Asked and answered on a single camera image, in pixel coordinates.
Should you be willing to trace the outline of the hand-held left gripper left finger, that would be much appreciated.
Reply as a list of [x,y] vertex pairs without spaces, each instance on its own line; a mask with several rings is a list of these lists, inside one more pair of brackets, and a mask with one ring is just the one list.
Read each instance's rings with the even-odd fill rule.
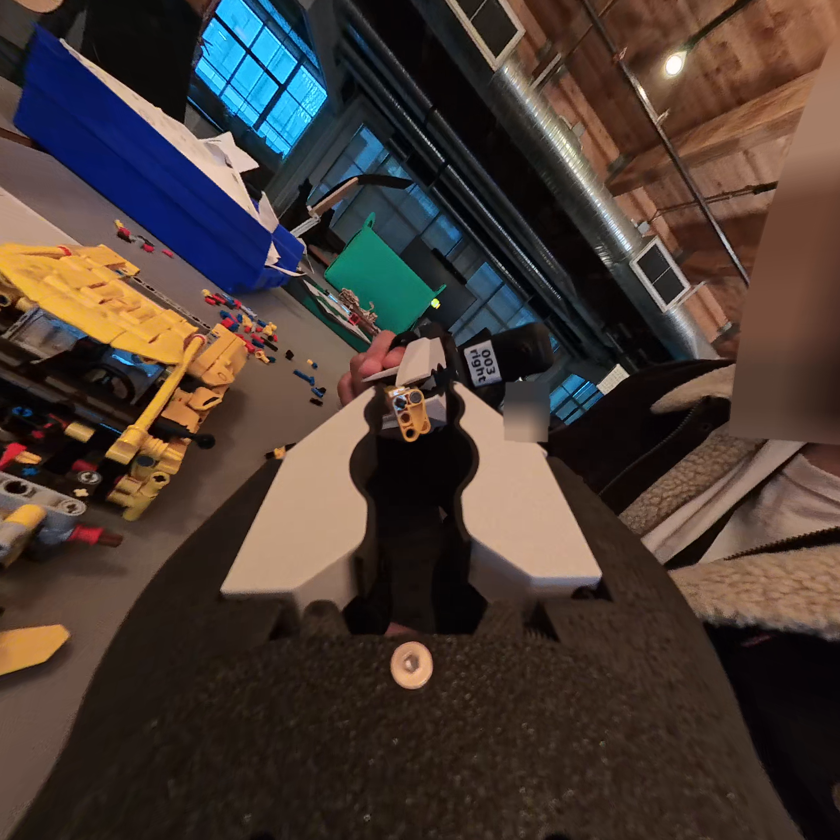
[[344,609],[359,594],[355,557],[369,524],[367,478],[382,428],[382,391],[365,391],[297,442],[282,459],[221,584],[227,600],[282,600],[299,613],[330,602]]

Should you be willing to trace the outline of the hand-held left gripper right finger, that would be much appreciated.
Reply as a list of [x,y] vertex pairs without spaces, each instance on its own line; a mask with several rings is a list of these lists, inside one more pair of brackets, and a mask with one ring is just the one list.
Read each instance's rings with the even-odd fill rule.
[[502,415],[466,387],[456,429],[474,461],[458,490],[469,584],[530,618],[536,606],[602,582],[602,569],[539,443],[509,439]]

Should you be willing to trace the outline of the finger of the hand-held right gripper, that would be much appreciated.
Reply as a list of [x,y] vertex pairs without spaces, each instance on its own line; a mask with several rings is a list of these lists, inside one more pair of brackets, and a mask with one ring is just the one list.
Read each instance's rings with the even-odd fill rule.
[[432,391],[438,387],[435,374],[447,366],[441,338],[419,338],[409,343],[395,375],[396,387]]

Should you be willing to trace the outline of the yellow brick wing piece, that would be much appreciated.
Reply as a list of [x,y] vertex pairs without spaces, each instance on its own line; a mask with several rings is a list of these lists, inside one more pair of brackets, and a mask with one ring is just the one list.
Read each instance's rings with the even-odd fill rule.
[[380,435],[412,444],[432,430],[426,398],[419,384],[388,385],[384,388],[385,411]]

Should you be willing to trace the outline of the grey desk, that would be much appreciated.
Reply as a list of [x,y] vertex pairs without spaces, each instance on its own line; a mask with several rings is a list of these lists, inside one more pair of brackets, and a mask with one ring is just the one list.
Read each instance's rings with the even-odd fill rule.
[[49,662],[2,679],[2,838],[49,776],[93,673],[163,562],[254,474],[268,449],[304,437],[336,409],[335,384],[351,347],[287,289],[245,300],[278,327],[279,360],[247,363],[208,418],[216,447],[192,449],[137,522],[91,513],[90,521],[123,534],[117,549],[70,546],[2,574],[2,629],[61,624],[70,631]]

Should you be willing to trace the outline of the person's right hand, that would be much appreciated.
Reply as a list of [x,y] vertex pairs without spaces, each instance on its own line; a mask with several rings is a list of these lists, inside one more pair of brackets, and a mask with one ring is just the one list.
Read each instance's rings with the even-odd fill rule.
[[396,334],[382,330],[371,342],[370,347],[356,354],[350,361],[349,369],[339,379],[337,394],[341,406],[349,405],[359,394],[366,390],[372,376],[390,369],[398,369],[403,361],[405,348],[395,346]]

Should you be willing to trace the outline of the small tan brick model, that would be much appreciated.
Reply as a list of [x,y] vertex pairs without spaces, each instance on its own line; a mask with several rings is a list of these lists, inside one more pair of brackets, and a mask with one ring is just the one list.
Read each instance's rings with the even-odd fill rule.
[[338,296],[339,302],[347,309],[349,321],[359,327],[368,335],[375,336],[381,329],[377,325],[378,314],[375,312],[375,305],[370,302],[367,308],[359,300],[358,296],[349,288],[342,288]]

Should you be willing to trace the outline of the green plastic carry case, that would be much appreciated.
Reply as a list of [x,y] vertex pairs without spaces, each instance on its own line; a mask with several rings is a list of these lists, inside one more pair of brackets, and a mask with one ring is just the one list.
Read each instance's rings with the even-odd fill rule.
[[446,286],[428,286],[379,237],[374,224],[372,213],[325,270],[324,278],[337,290],[351,290],[361,303],[371,303],[379,329],[403,333],[424,315]]

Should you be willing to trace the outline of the scattered small brick pieces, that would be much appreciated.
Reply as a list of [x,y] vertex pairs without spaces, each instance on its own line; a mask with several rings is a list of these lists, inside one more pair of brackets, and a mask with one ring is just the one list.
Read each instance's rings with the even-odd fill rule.
[[204,289],[205,303],[217,312],[217,321],[209,324],[152,287],[138,272],[125,278],[147,298],[183,318],[205,340],[167,401],[161,402],[157,395],[151,399],[150,404],[161,411],[150,425],[150,436],[183,438],[200,448],[213,447],[214,438],[200,434],[207,415],[223,401],[247,361],[277,362],[276,324],[259,318],[257,312],[225,292]]

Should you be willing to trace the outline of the dark sherpa-lined jacket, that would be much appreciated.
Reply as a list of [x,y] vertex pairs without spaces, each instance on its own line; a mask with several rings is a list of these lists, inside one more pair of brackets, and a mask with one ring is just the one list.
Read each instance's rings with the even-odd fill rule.
[[803,838],[838,838],[838,446],[735,437],[734,360],[635,373],[571,424],[562,460],[669,572]]

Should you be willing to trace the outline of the yellow toy brick car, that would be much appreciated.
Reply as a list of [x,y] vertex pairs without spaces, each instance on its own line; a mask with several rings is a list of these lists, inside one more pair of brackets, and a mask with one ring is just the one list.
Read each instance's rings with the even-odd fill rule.
[[135,522],[188,449],[208,449],[149,434],[151,399],[167,401],[205,340],[125,278],[136,272],[105,245],[2,245],[3,570],[67,543],[118,547],[89,507]]

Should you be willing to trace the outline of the yellow black brick panel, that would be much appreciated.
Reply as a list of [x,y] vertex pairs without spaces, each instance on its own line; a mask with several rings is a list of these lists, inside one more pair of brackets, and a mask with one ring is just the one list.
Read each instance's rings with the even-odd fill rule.
[[42,665],[70,639],[60,624],[28,626],[1,632],[1,676]]

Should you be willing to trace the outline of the white crumpled papers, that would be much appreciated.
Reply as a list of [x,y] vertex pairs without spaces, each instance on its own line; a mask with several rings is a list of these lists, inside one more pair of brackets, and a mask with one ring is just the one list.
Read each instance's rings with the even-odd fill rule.
[[242,178],[241,165],[244,165],[248,172],[256,168],[256,162],[237,147],[230,132],[206,140],[198,139],[183,123],[175,121],[160,108],[142,99],[107,71],[83,57],[64,39],[60,39],[59,42],[78,64],[87,69],[89,76],[99,79],[123,105],[159,134],[166,144],[185,156],[210,181],[246,210],[247,214],[258,219],[262,227],[271,233],[277,229],[279,221],[267,196],[262,194],[257,203],[249,196]]

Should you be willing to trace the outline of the blue plastic bin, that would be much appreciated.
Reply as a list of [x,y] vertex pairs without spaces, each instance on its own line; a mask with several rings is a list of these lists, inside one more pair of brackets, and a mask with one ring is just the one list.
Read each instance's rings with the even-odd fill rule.
[[239,296],[301,275],[299,238],[262,227],[41,27],[14,123],[223,291]]

